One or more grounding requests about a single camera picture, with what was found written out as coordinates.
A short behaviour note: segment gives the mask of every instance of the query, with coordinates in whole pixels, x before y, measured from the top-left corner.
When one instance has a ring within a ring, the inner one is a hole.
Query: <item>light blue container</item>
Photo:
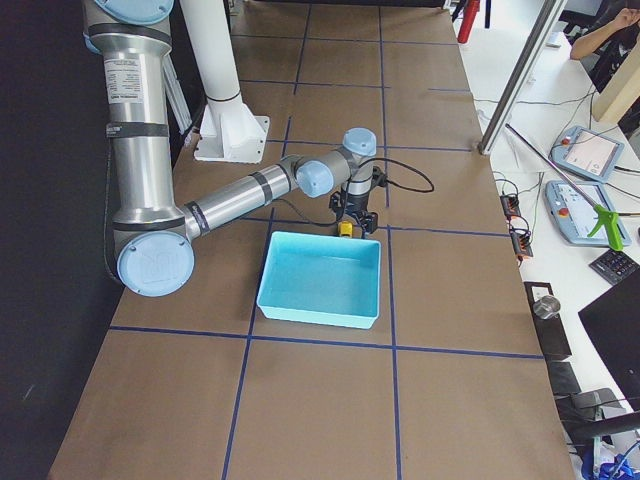
[[[380,242],[274,232],[258,291],[267,318],[370,328],[380,311]]]

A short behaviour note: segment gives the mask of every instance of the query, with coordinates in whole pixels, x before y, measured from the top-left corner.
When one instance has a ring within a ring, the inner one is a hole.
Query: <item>red fire extinguisher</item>
[[[458,32],[458,43],[467,43],[467,40],[469,40],[471,27],[473,27],[473,21],[476,18],[478,10],[480,10],[480,0],[469,0],[464,7],[464,18],[462,19],[462,25],[460,25],[460,31]]]

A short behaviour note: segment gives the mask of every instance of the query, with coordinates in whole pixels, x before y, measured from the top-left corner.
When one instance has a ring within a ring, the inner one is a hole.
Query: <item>blue device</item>
[[[613,204],[601,183],[577,182],[577,185],[607,210],[614,210]],[[555,219],[560,233],[569,243],[591,247],[606,247],[609,245],[604,228],[598,230],[593,237],[588,236],[598,221],[598,214],[589,202],[571,188],[567,182],[562,180],[547,182],[545,194],[551,215]],[[618,220],[618,229],[622,237],[622,244],[625,246],[631,245],[631,237],[620,220]]]
[[[560,144],[551,150],[558,167],[576,175],[604,183],[611,175],[624,145],[583,127],[567,130]]]

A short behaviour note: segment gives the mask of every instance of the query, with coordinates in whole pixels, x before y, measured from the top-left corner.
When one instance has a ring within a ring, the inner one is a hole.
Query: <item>blue cord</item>
[[[631,452],[633,452],[635,450],[636,447],[640,447],[640,440],[638,440],[636,443],[634,443],[629,450],[627,450],[624,455],[620,458],[620,460],[618,460],[616,462],[616,466],[613,469],[613,471],[611,472],[611,475],[609,475],[609,480],[612,480],[616,477],[617,473],[620,471],[620,469],[622,468],[622,464],[625,462],[625,460],[629,457],[629,455],[631,455]]]

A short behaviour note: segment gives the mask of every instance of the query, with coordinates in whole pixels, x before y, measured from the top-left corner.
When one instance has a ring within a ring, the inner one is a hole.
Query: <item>brown table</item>
[[[246,1],[233,34],[245,102],[272,122],[259,168],[363,126],[436,192],[371,195],[370,330],[256,308],[272,232],[333,233],[281,203],[194,242],[175,294],[127,291],[52,478],[574,478],[449,15]],[[254,170],[185,148],[176,200]],[[287,199],[331,219],[325,199]]]

